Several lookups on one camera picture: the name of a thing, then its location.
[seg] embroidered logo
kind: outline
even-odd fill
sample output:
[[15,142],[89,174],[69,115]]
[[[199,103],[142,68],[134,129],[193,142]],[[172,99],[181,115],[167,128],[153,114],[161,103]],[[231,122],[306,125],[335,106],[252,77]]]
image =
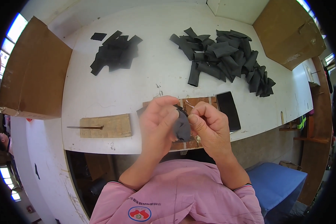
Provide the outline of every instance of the embroidered logo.
[[128,217],[134,221],[144,222],[152,216],[152,212],[146,207],[132,207],[128,210]]

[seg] gray fabric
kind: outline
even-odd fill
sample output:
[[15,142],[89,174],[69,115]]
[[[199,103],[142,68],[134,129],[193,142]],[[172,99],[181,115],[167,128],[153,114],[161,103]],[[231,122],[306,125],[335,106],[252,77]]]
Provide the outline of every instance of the gray fabric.
[[187,116],[180,110],[179,117],[173,125],[173,133],[181,142],[190,141],[191,129]]

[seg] hand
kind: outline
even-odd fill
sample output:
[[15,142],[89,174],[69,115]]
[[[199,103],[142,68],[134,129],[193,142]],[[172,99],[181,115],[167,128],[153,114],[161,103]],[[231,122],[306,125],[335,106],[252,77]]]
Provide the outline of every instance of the hand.
[[231,154],[229,121],[224,113],[201,101],[192,109],[188,120],[193,135],[199,135],[210,157],[215,160]]
[[172,127],[179,117],[177,108],[173,105],[179,99],[173,96],[154,98],[140,117],[142,134],[142,153],[160,161],[177,138],[172,132]]

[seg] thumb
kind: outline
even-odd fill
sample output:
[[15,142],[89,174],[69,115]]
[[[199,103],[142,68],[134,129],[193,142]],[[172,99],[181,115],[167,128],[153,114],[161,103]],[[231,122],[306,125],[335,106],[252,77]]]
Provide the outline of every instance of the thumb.
[[214,131],[208,127],[205,120],[200,116],[196,114],[190,114],[188,116],[188,120],[193,130],[196,131],[201,138],[206,138],[214,134]]
[[178,119],[178,117],[179,117],[178,110],[172,110],[169,114],[167,114],[167,116],[165,116],[165,118],[163,118],[161,123],[159,123],[158,125],[157,129],[158,135],[166,137],[167,134],[172,129],[173,124]]

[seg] phone screen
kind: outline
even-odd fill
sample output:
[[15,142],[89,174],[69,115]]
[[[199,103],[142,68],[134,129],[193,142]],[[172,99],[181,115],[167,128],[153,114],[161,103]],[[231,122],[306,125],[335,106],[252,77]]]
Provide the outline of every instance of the phone screen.
[[237,108],[235,107],[231,92],[217,94],[216,100],[218,102],[219,110],[228,116],[230,133],[240,130],[241,127],[237,115]]

